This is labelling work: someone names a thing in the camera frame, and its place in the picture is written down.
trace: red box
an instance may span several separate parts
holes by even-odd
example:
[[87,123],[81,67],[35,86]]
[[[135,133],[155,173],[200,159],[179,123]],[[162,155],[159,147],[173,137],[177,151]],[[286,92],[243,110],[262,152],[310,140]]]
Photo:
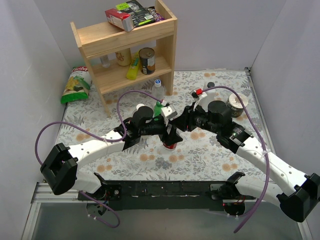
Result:
[[134,22],[132,21],[132,17],[129,13],[111,8],[105,11],[105,15],[109,23],[125,30],[126,32],[130,32],[135,28]]

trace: bag of chips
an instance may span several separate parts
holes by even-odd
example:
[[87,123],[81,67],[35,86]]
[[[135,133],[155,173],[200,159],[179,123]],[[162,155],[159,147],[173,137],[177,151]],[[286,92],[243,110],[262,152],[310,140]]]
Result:
[[92,79],[86,66],[74,68],[63,91],[61,103],[65,104],[78,99],[87,99],[91,81]]

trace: box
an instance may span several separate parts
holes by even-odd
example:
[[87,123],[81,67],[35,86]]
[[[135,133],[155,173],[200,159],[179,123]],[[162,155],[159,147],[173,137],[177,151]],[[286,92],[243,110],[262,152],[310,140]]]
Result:
[[130,0],[115,6],[117,10],[130,14],[134,27],[155,23],[156,19],[136,0]]
[[111,8],[105,11],[106,18],[108,22],[127,31],[130,32],[135,28],[134,23],[132,21],[132,17],[130,14],[118,11],[117,9]]

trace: green bottle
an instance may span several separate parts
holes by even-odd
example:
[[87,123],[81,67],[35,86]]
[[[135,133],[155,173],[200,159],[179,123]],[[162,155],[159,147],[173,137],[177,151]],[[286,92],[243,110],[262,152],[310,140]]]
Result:
[[161,116],[161,109],[163,107],[164,106],[162,106],[162,104],[159,101],[156,101],[156,104],[154,105],[154,110],[153,110],[154,117]]

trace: floral tablecloth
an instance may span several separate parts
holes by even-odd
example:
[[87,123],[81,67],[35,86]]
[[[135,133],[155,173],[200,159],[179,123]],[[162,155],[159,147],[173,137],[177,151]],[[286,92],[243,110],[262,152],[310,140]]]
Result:
[[[208,81],[214,82],[216,86],[231,87],[246,95],[249,102],[248,112],[265,137],[244,71],[176,71],[173,95],[166,96],[165,99],[174,105],[178,114],[181,114],[184,107],[193,102],[190,91],[194,87],[202,88]],[[92,85],[89,99],[69,103],[63,120],[102,136],[120,124],[116,110],[118,97],[133,88],[150,93],[153,84],[154,81],[148,80],[134,87],[106,94],[104,97],[111,110],[111,118],[104,112],[97,90]],[[217,100],[226,101],[229,95],[230,92],[226,89],[216,91]],[[154,100],[140,93],[124,96],[120,103],[123,119],[130,117],[139,103],[152,106]],[[235,121],[255,134],[245,113]],[[197,128],[193,132],[182,132],[181,136],[183,142],[178,143],[173,151],[167,150],[158,136],[150,136],[122,152],[99,158],[81,170],[87,173],[98,172],[106,180],[225,181],[236,171],[265,179],[264,174],[250,162],[223,148],[217,142],[215,134]],[[61,126],[57,137],[57,143],[63,142],[66,146],[90,140],[92,137],[89,135],[66,125]]]

